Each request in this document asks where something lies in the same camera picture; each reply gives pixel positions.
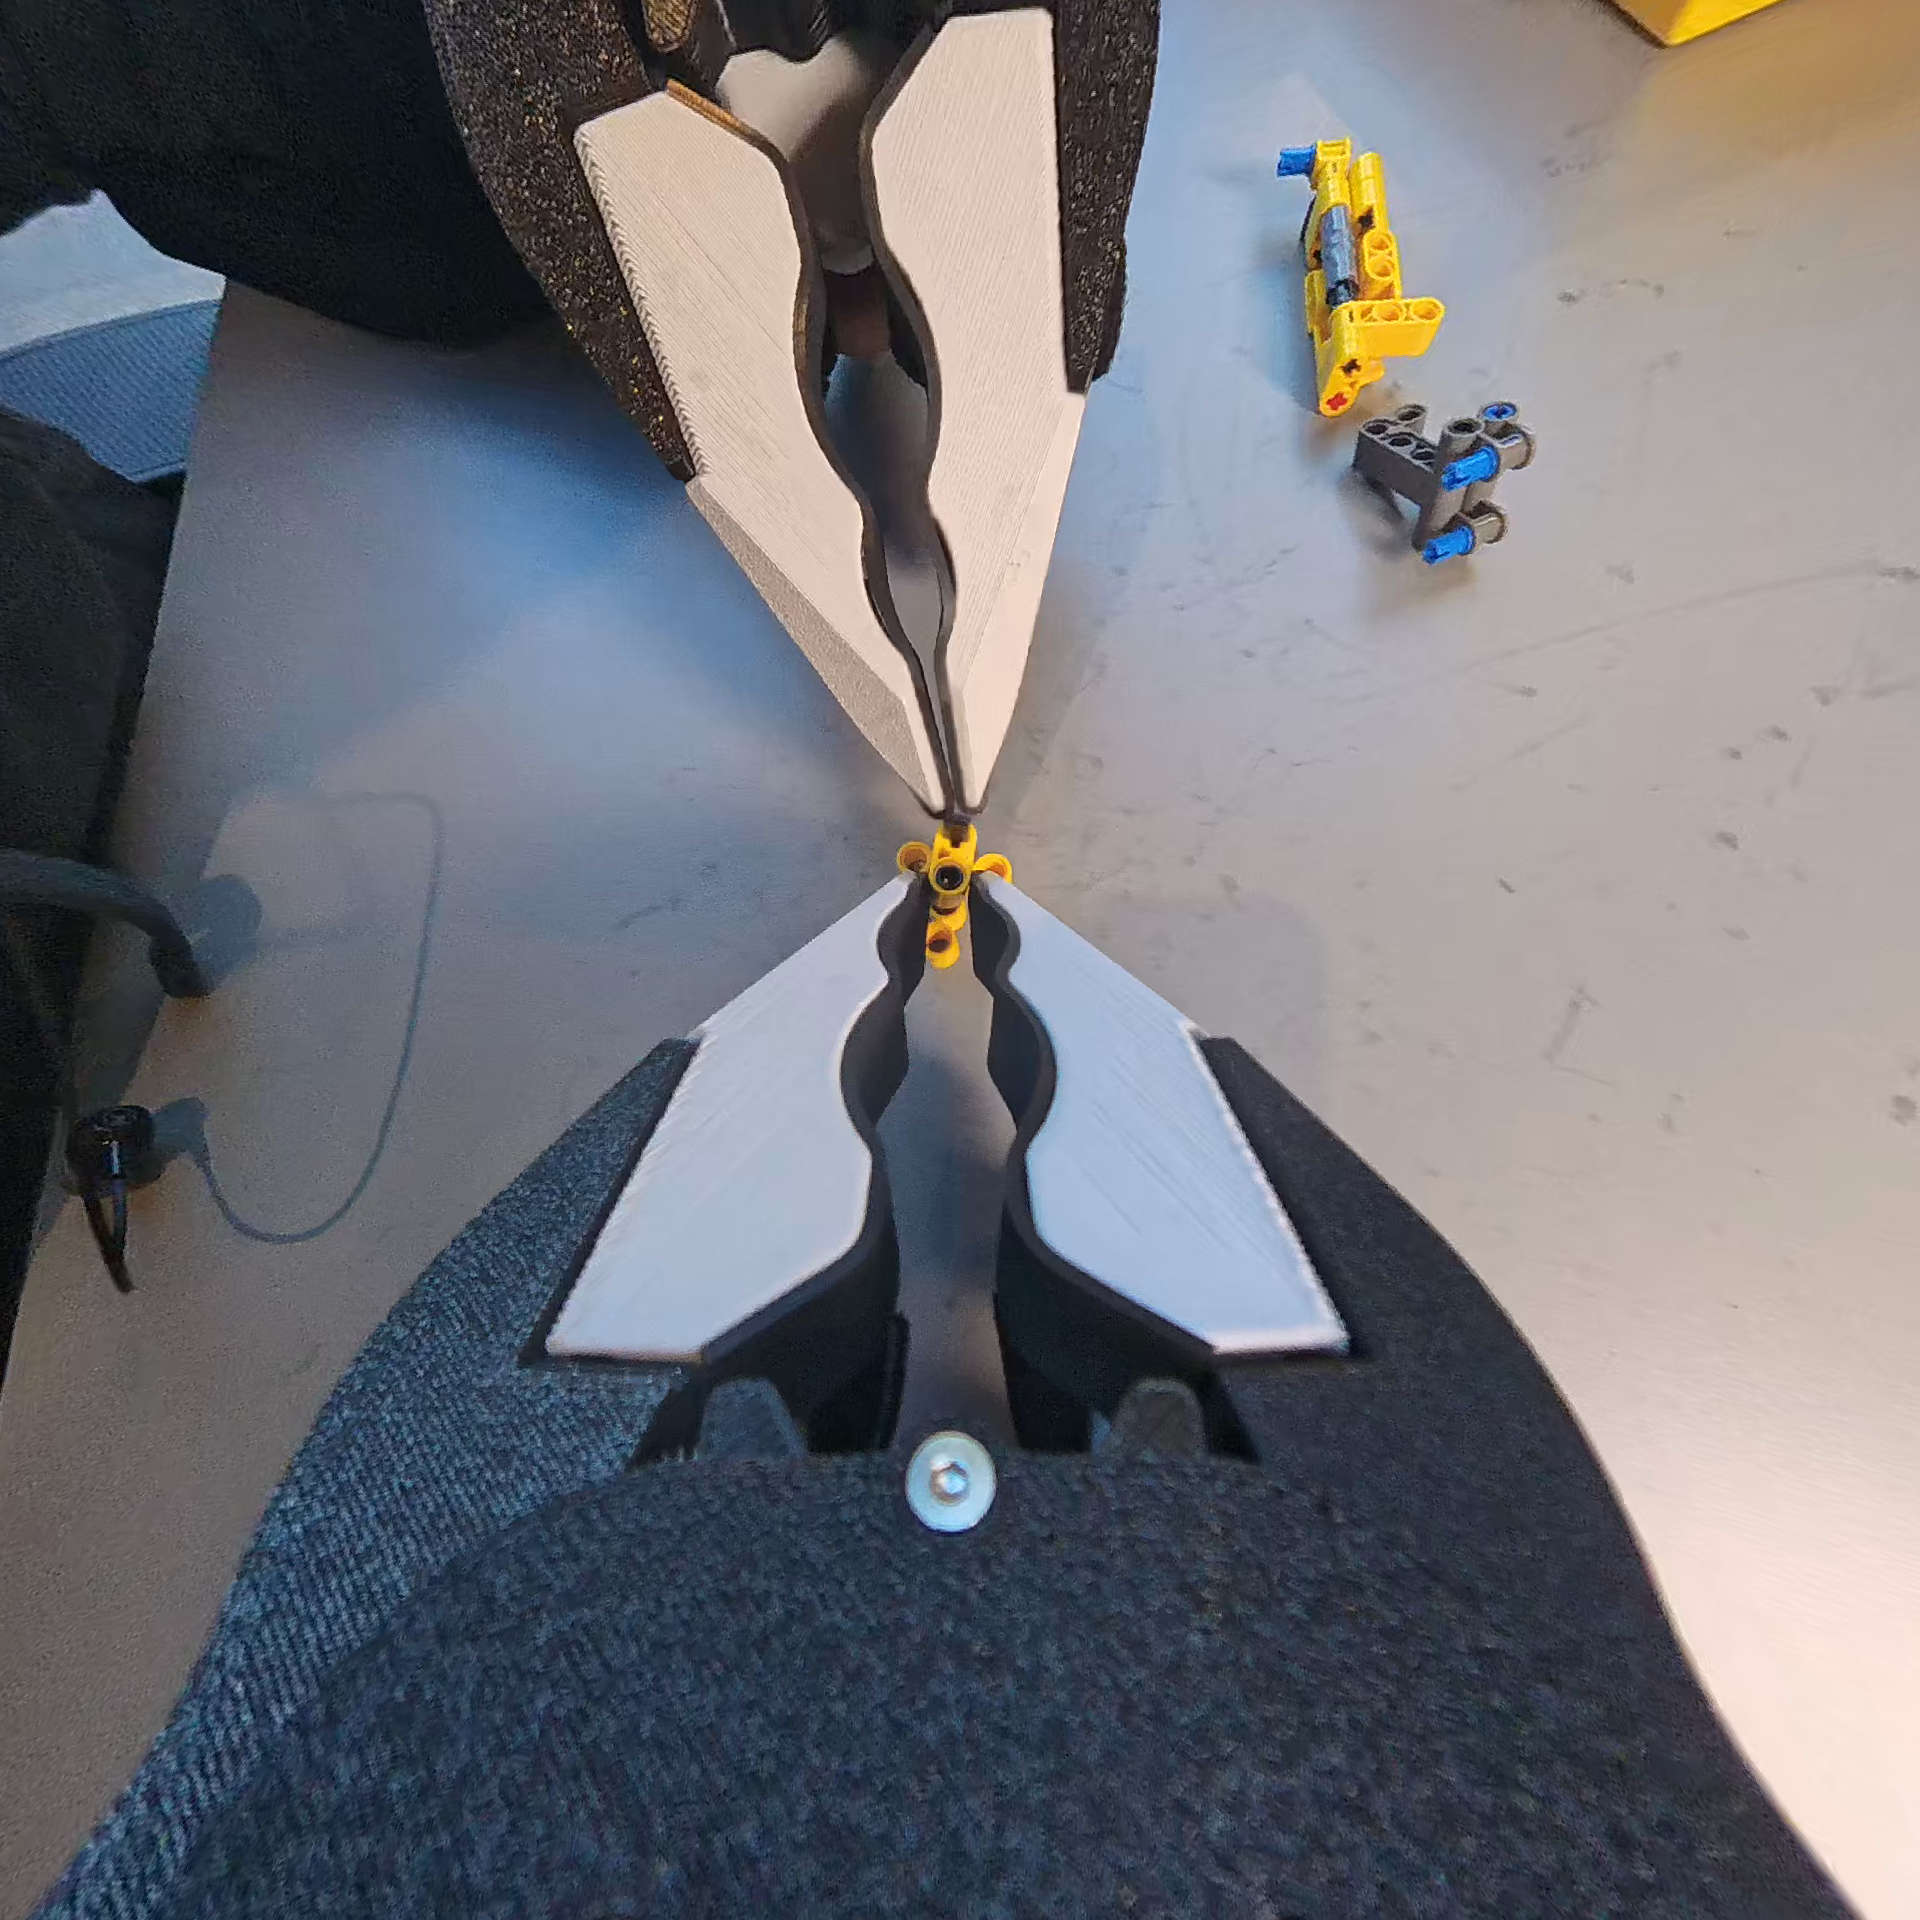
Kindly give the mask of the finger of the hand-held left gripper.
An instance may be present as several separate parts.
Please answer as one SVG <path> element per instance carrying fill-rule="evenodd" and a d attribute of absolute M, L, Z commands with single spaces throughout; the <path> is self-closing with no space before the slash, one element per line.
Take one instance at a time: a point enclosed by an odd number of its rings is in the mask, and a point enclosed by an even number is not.
<path fill-rule="evenodd" d="M 1014 718 L 1086 413 L 1060 198 L 1052 13 L 924 33 L 869 113 L 869 216 L 924 349 L 927 502 L 951 575 L 934 685 L 967 813 Z"/>
<path fill-rule="evenodd" d="M 785 158 L 670 82 L 574 146 L 688 446 L 687 492 L 927 811 L 948 772 L 873 509 L 824 431 L 824 276 Z"/>

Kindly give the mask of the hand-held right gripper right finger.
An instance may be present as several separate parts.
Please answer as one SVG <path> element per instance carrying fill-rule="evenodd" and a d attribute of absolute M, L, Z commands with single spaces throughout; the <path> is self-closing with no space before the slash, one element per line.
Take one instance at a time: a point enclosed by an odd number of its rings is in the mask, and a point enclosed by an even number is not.
<path fill-rule="evenodd" d="M 1348 1332 L 1189 1017 L 1017 885 L 1000 927 L 1012 1013 L 1049 1091 L 1020 1152 L 1039 1251 L 1210 1359 L 1344 1354 Z"/>

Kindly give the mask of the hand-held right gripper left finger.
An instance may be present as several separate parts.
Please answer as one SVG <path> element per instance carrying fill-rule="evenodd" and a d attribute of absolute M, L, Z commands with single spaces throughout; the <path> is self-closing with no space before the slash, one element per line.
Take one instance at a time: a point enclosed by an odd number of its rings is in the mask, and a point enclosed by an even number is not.
<path fill-rule="evenodd" d="M 845 1072 L 896 980 L 899 874 L 692 1032 L 643 1147 L 545 1337 L 561 1361 L 700 1365 L 847 1256 L 875 1154 Z"/>

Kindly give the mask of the yellow multi-ring connector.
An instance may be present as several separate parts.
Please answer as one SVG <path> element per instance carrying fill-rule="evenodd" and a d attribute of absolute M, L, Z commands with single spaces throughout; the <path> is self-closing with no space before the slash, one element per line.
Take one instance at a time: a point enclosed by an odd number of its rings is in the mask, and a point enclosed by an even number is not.
<path fill-rule="evenodd" d="M 908 840 L 896 853 L 896 866 L 903 874 L 915 876 L 929 887 L 924 869 L 929 858 L 930 842 Z M 929 909 L 927 909 L 927 927 L 924 927 L 924 958 L 936 970 L 948 970 L 959 960 L 961 937 L 968 925 L 971 915 L 971 896 L 973 883 L 977 876 L 993 876 L 1002 883 L 1014 880 L 1012 863 L 1002 855 L 981 853 L 977 851 L 973 880 L 963 903 L 956 903 L 954 909 L 940 912 L 933 890 L 929 890 Z"/>

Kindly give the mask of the yellow beam assembly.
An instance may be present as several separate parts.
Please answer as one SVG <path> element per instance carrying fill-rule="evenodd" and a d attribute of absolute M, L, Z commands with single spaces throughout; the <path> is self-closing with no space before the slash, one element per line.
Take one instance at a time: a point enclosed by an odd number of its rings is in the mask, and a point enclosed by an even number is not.
<path fill-rule="evenodd" d="M 1311 187 L 1302 258 L 1314 407 L 1338 421 L 1381 381 L 1387 360 L 1429 351 L 1447 308 L 1405 290 L 1379 152 L 1358 154 L 1348 139 L 1321 140 L 1284 149 L 1277 175 Z"/>

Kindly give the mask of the grey angled beam assembly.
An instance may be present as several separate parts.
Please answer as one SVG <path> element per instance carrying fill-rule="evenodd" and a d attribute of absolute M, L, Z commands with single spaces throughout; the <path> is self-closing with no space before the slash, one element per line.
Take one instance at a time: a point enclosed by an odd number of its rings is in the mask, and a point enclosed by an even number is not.
<path fill-rule="evenodd" d="M 1503 476 L 1485 496 L 1438 492 L 1434 456 L 1449 421 L 1429 437 L 1429 410 L 1405 404 L 1362 424 L 1352 461 L 1361 482 L 1391 507 L 1412 511 L 1410 542 L 1431 567 L 1465 561 L 1509 533 L 1509 516 L 1495 498 Z"/>

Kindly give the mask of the small grey connector blue pins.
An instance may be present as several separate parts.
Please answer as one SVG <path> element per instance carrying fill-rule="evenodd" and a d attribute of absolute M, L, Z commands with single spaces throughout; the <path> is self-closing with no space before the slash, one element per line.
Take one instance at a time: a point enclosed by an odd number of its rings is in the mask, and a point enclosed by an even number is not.
<path fill-rule="evenodd" d="M 1438 494 L 1485 498 L 1504 472 L 1529 469 L 1537 451 L 1537 437 L 1510 401 L 1493 401 L 1477 414 L 1450 419 L 1434 454 Z"/>

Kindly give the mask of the person's left forearm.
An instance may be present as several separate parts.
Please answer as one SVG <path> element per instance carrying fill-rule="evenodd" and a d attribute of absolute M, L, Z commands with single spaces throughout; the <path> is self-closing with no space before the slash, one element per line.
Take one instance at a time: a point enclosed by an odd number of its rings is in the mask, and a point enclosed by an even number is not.
<path fill-rule="evenodd" d="M 156 252 L 391 339 L 550 312 L 418 3 L 7 3 L 3 230 L 95 194 Z"/>

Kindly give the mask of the grey office chair seat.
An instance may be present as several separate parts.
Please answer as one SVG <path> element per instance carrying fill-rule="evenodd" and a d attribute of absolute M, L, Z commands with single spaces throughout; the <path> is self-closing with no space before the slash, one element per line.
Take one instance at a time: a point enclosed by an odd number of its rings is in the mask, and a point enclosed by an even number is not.
<path fill-rule="evenodd" d="M 97 194 L 3 239 L 3 407 L 135 482 L 186 469 L 222 276 L 152 248 Z"/>

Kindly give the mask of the person's torso black hoodie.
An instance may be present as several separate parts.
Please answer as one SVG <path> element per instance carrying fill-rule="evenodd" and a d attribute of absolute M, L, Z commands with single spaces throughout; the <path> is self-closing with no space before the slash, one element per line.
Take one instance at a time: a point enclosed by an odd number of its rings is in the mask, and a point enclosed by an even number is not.
<path fill-rule="evenodd" d="M 3 1321 L 12 1339 L 56 1126 L 78 1116 L 89 949 L 122 929 L 165 999 L 206 996 L 260 922 L 222 876 L 177 901 L 111 864 L 181 488 L 3 416 Z"/>

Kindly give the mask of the yellow parts bin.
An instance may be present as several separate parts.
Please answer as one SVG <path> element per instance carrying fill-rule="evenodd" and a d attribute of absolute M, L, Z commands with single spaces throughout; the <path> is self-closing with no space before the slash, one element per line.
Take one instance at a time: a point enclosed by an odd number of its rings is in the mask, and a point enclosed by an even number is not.
<path fill-rule="evenodd" d="M 1643 36 L 1658 47 L 1682 47 L 1737 26 L 1768 9 L 1772 0 L 1616 0 L 1620 13 Z"/>

